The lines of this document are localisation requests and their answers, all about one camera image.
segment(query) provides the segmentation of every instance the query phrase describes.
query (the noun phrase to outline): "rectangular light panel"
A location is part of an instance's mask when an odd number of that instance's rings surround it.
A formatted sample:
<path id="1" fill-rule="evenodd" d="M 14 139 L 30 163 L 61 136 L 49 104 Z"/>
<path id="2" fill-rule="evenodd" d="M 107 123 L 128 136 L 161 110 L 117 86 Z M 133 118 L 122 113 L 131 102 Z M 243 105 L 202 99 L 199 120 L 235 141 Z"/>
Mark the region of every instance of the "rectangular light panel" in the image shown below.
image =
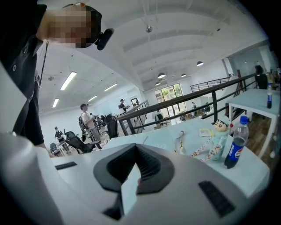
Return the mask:
<path id="1" fill-rule="evenodd" d="M 64 82 L 64 84 L 61 87 L 61 91 L 65 90 L 67 85 L 69 85 L 70 81 L 75 77 L 77 73 L 76 72 L 71 72 L 70 75 L 68 76 L 68 78 L 66 79 L 66 81 Z"/>
<path id="2" fill-rule="evenodd" d="M 59 100 L 58 98 L 56 98 L 56 99 L 54 100 L 53 108 L 57 106 L 58 100 Z"/>
<path id="3" fill-rule="evenodd" d="M 97 95 L 93 96 L 89 101 L 92 101 L 95 97 L 97 97 Z"/>
<path id="4" fill-rule="evenodd" d="M 111 87 L 105 89 L 104 91 L 107 91 L 107 90 L 109 90 L 110 88 L 112 88 L 112 87 L 114 87 L 114 86 L 116 86 L 116 85 L 117 85 L 117 84 L 113 84 Z"/>

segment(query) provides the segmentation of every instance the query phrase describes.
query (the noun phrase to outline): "neck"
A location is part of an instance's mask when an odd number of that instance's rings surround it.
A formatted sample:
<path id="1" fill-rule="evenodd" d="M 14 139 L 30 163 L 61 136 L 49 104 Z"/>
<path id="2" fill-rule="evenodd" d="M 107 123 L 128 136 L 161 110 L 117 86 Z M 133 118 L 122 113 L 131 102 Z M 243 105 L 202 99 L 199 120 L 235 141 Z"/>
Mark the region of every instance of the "neck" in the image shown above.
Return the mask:
<path id="1" fill-rule="evenodd" d="M 51 18 L 50 11 L 46 10 L 42 17 L 40 26 L 39 26 L 39 28 L 37 30 L 37 34 L 36 34 L 36 37 L 39 40 L 44 41 L 49 38 L 50 18 Z"/>

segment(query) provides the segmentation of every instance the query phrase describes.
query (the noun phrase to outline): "railing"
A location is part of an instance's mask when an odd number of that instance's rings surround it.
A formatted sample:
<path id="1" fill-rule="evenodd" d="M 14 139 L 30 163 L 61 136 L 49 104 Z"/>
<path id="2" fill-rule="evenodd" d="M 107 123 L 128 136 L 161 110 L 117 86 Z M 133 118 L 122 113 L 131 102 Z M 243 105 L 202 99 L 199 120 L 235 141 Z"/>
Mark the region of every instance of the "railing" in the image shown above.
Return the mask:
<path id="1" fill-rule="evenodd" d="M 196 92 L 196 91 L 201 91 L 201 90 L 207 89 L 209 87 L 216 86 L 218 84 L 225 83 L 227 81 L 229 81 L 229 77 L 216 79 L 216 80 L 210 80 L 208 82 L 203 82 L 203 83 L 198 83 L 195 85 L 191 85 L 190 88 L 191 88 L 192 92 Z"/>
<path id="2" fill-rule="evenodd" d="M 142 110 L 143 108 L 147 108 L 149 107 L 149 103 L 148 101 L 144 101 L 143 103 L 140 103 L 139 105 L 133 107 L 132 109 L 128 110 L 126 113 L 124 113 L 122 116 L 124 115 L 127 115 L 129 113 L 133 113 L 135 111 L 139 111 L 139 110 Z M 141 133 L 142 130 L 144 130 L 144 128 L 138 128 L 136 131 L 135 131 L 135 127 L 138 127 L 138 126 L 141 126 L 141 125 L 144 125 L 145 123 L 145 120 L 147 119 L 146 117 L 146 114 L 143 114 L 141 116 L 135 116 L 135 117 L 131 117 L 129 120 L 127 121 L 130 121 L 128 122 L 128 124 L 124 124 L 124 123 L 120 123 L 120 126 L 122 128 L 122 131 L 125 135 L 130 135 L 130 133 L 128 133 L 128 128 L 130 128 L 129 130 L 132 131 L 134 130 L 134 134 L 138 134 L 138 133 Z"/>
<path id="3" fill-rule="evenodd" d="M 194 92 L 194 93 L 190 93 L 190 94 L 186 94 L 184 96 L 180 96 L 180 97 L 177 97 L 177 98 L 173 98 L 173 99 L 170 99 L 168 101 L 165 101 L 165 102 L 161 102 L 161 103 L 158 103 L 156 105 L 152 105 L 152 106 L 149 106 L 149 107 L 142 107 L 142 106 L 137 106 L 137 108 L 141 108 L 140 110 L 134 110 L 136 107 L 134 107 L 132 110 L 128 111 L 127 113 L 125 113 L 124 115 L 122 116 L 119 116 L 117 118 L 117 120 L 119 121 L 121 127 L 122 127 L 122 130 L 124 132 L 125 135 L 129 135 L 125 126 L 124 126 L 124 121 L 126 120 L 128 122 L 128 125 L 130 127 L 130 130 L 131 130 L 131 134 L 136 134 L 141 128 L 144 128 L 144 127 L 147 127 L 147 126 L 151 126 L 151 125 L 154 125 L 156 123 L 162 123 L 162 122 L 165 122 L 167 120 L 171 120 L 171 119 L 175 119 L 177 117 L 180 117 L 180 116 L 184 116 L 186 114 L 189 114 L 189 113 L 192 113 L 194 111 L 197 111 L 199 109 L 202 109 L 202 108 L 205 108 L 209 105 L 213 105 L 213 108 L 214 108 L 214 112 L 213 113 L 210 113 L 204 117 L 202 117 L 202 119 L 205 119 L 205 118 L 208 118 L 210 116 L 214 116 L 214 122 L 216 122 L 217 120 L 217 117 L 218 117 L 218 113 L 221 112 L 222 110 L 224 109 L 227 109 L 228 106 L 226 105 L 225 107 L 222 107 L 221 109 L 218 109 L 217 108 L 217 103 L 219 101 L 222 101 L 223 99 L 226 99 L 236 93 L 240 93 L 241 91 L 247 91 L 247 87 L 254 84 L 255 83 L 255 88 L 257 87 L 257 82 L 256 80 L 249 83 L 248 85 L 246 85 L 246 80 L 247 79 L 250 79 L 252 77 L 255 77 L 255 74 L 251 74 L 251 75 L 248 75 L 248 76 L 245 76 L 245 77 L 241 77 L 241 78 L 237 78 L 235 80 L 231 80 L 231 81 L 228 81 L 228 82 L 224 82 L 222 84 L 218 84 L 216 86 L 213 86 L 213 87 L 209 87 L 209 88 L 206 88 L 206 89 L 203 89 L 203 90 L 200 90 L 200 91 L 197 91 L 197 92 Z M 216 91 L 217 90 L 220 90 L 220 89 L 223 89 L 223 88 L 226 88 L 228 86 L 231 86 L 233 84 L 238 84 L 238 87 L 236 88 L 236 91 L 226 95 L 226 96 L 223 96 L 222 98 L 219 98 L 217 99 L 216 98 Z M 175 116 L 170 116 L 170 117 L 167 117 L 167 118 L 164 118 L 162 120 L 158 120 L 158 121 L 154 121 L 154 122 L 151 122 L 151 123 L 147 123 L 147 124 L 142 124 L 140 126 L 133 126 L 132 125 L 132 121 L 131 121 L 131 118 L 135 118 L 135 117 L 140 117 L 140 116 L 143 116 L 148 114 L 148 113 L 151 113 L 151 112 L 155 112 L 157 110 L 160 110 L 160 109 L 163 109 L 163 108 L 167 108 L 168 106 L 171 106 L 171 105 L 175 105 L 175 104 L 179 104 L 181 102 L 186 102 L 186 101 L 189 101 L 189 100 L 192 100 L 194 98 L 198 98 L 200 96 L 203 96 L 203 95 L 206 95 L 206 94 L 209 94 L 209 93 L 212 93 L 212 98 L 213 98 L 213 102 L 210 102 L 208 104 L 205 104 L 205 105 L 202 105 L 202 106 L 199 106 L 195 109 L 192 109 L 192 110 L 188 110 L 188 111 L 185 111 L 185 112 L 181 112 Z M 240 112 L 239 114 L 237 115 L 234 115 L 234 118 L 233 120 L 238 117 L 242 112 Z"/>

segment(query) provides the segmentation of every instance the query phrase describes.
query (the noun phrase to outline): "black metal railing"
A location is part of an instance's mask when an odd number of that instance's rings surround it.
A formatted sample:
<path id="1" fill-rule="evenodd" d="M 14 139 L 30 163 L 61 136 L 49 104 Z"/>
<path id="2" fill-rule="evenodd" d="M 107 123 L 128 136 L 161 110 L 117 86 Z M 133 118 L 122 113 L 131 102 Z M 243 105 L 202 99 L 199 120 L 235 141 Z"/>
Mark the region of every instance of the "black metal railing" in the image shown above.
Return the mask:
<path id="1" fill-rule="evenodd" d="M 228 81 L 229 81 L 229 77 L 225 77 L 225 78 L 221 78 L 221 79 L 210 80 L 208 82 L 194 84 L 194 85 L 191 85 L 190 88 L 191 88 L 192 92 L 196 92 L 196 91 L 201 91 L 201 90 L 207 89 L 209 87 L 213 87 L 213 86 L 216 86 L 218 84 L 222 84 L 222 83 L 225 83 Z"/>
<path id="2" fill-rule="evenodd" d="M 168 101 L 165 101 L 165 102 L 161 102 L 161 103 L 158 103 L 156 105 L 152 105 L 152 106 L 149 106 L 148 104 L 148 101 L 146 101 L 146 106 L 148 107 L 142 107 L 142 106 L 136 106 L 134 107 L 133 109 L 131 109 L 130 111 L 128 111 L 127 113 L 125 113 L 124 115 L 121 115 L 117 118 L 117 120 L 119 121 L 121 127 L 122 127 L 122 130 L 124 132 L 125 135 L 130 135 L 125 126 L 124 126 L 124 121 L 126 120 L 127 123 L 128 123 L 128 126 L 130 128 L 130 131 L 131 131 L 131 134 L 136 134 L 139 132 L 139 130 L 141 129 L 142 131 L 142 128 L 144 127 L 147 127 L 147 126 L 151 126 L 151 125 L 154 125 L 156 123 L 162 123 L 162 122 L 165 122 L 167 120 L 171 120 L 171 119 L 175 119 L 177 117 L 180 117 L 180 116 L 184 116 L 186 114 L 189 114 L 189 113 L 192 113 L 194 111 L 197 111 L 197 110 L 200 110 L 202 108 L 205 108 L 209 105 L 213 105 L 213 108 L 214 108 L 214 112 L 213 113 L 210 113 L 204 117 L 202 117 L 202 119 L 206 119 L 210 116 L 214 116 L 214 122 L 216 122 L 217 120 L 217 117 L 218 117 L 218 113 L 221 112 L 222 110 L 224 109 L 228 109 L 228 106 L 226 105 L 225 107 L 222 107 L 220 109 L 217 108 L 217 103 L 219 101 L 222 101 L 223 99 L 226 99 L 232 95 L 236 95 L 236 94 L 239 94 L 241 91 L 247 91 L 247 87 L 252 85 L 252 84 L 255 84 L 255 88 L 257 88 L 257 82 L 256 80 L 249 83 L 248 85 L 246 85 L 246 80 L 247 79 L 250 79 L 250 78 L 253 78 L 255 77 L 255 74 L 251 74 L 251 75 L 248 75 L 248 76 L 245 76 L 245 77 L 241 77 L 241 78 L 237 78 L 235 80 L 231 80 L 231 81 L 228 81 L 228 82 L 224 82 L 222 84 L 218 84 L 216 86 L 213 86 L 213 87 L 209 87 L 209 88 L 206 88 L 206 89 L 203 89 L 203 90 L 200 90 L 200 91 L 197 91 L 197 92 L 194 92 L 194 93 L 190 93 L 190 94 L 186 94 L 186 95 L 183 95 L 183 96 L 180 96 L 180 97 L 177 97 L 177 98 L 173 98 L 173 99 L 170 99 Z M 238 84 L 237 88 L 236 88 L 236 91 L 226 95 L 226 96 L 223 96 L 222 98 L 219 98 L 217 99 L 216 98 L 216 91 L 217 90 L 220 90 L 220 89 L 223 89 L 223 88 L 226 88 L 228 86 L 231 86 L 233 84 Z M 213 98 L 213 102 L 210 102 L 208 104 L 205 104 L 205 105 L 202 105 L 202 106 L 199 106 L 195 109 L 191 109 L 191 110 L 187 110 L 185 112 L 181 112 L 175 116 L 170 116 L 170 117 L 167 117 L 167 118 L 164 118 L 162 120 L 158 120 L 158 121 L 154 121 L 154 122 L 151 122 L 151 123 L 147 123 L 147 124 L 144 124 L 144 122 L 142 121 L 142 124 L 137 126 L 133 126 L 132 124 L 132 121 L 131 119 L 132 118 L 140 118 L 141 116 L 144 116 L 146 117 L 146 115 L 148 113 L 151 113 L 151 112 L 155 112 L 157 110 L 160 110 L 160 109 L 163 109 L 163 108 L 167 108 L 171 105 L 175 105 L 175 104 L 179 104 L 181 102 L 186 102 L 186 101 L 189 101 L 189 100 L 192 100 L 194 98 L 198 98 L 198 97 L 201 97 L 203 95 L 206 95 L 206 94 L 209 94 L 209 93 L 212 93 L 212 98 Z M 241 111 L 240 113 L 237 113 L 236 115 L 234 115 L 234 118 L 237 118 L 243 111 Z"/>

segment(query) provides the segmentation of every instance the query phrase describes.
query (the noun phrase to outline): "pepsi logo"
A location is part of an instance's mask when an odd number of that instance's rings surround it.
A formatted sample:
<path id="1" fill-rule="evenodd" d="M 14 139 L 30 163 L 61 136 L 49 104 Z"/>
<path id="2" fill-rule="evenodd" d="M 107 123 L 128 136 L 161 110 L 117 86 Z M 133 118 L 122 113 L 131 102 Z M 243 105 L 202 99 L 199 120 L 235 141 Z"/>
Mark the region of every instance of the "pepsi logo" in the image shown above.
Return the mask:
<path id="1" fill-rule="evenodd" d="M 235 158 L 239 158 L 239 156 L 241 155 L 243 148 L 239 149 L 236 153 L 235 153 Z"/>

